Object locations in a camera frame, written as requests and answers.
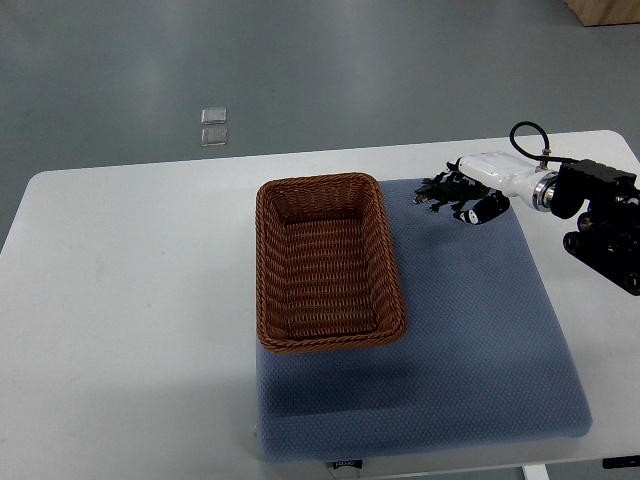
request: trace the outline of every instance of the blue cushion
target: blue cushion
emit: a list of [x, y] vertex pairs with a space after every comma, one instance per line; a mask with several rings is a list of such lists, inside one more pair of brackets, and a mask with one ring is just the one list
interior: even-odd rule
[[283, 355], [257, 343], [268, 462], [335, 461], [585, 435], [591, 414], [510, 209], [473, 226], [381, 182], [409, 323], [380, 347]]

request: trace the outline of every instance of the gray floor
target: gray floor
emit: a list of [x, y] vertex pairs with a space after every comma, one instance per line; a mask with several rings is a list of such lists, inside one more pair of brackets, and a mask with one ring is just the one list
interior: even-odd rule
[[[0, 245], [43, 170], [503, 137], [525, 119], [615, 130], [638, 156], [639, 47], [640, 25], [584, 28], [562, 0], [1, 0]], [[202, 148], [215, 105], [228, 144]]]

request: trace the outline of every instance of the wicker basket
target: wicker basket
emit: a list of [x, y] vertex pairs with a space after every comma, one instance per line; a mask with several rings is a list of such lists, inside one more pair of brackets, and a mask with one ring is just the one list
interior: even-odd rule
[[268, 182], [256, 202], [257, 329], [279, 353], [383, 345], [407, 313], [384, 200], [363, 173]]

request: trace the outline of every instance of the cardboard box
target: cardboard box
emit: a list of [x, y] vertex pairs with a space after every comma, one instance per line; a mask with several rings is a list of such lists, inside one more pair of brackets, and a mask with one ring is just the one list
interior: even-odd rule
[[565, 0], [585, 27], [640, 23], [640, 0]]

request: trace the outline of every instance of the black cable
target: black cable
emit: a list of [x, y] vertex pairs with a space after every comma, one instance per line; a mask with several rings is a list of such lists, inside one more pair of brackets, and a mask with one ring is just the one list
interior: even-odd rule
[[[518, 145], [516, 142], [516, 132], [520, 127], [532, 127], [535, 128], [538, 133], [542, 136], [542, 140], [544, 141], [544, 150], [542, 150], [542, 155], [534, 155], [532, 153], [527, 152], [524, 148]], [[511, 145], [515, 148], [520, 154], [524, 155], [527, 158], [531, 158], [532, 160], [537, 160], [538, 162], [561, 162], [561, 163], [576, 163], [579, 160], [574, 158], [565, 158], [565, 157], [552, 157], [549, 154], [551, 150], [549, 148], [549, 137], [547, 136], [547, 132], [545, 132], [540, 125], [533, 122], [520, 122], [516, 123], [511, 132], [509, 132], [509, 140], [511, 141]]]

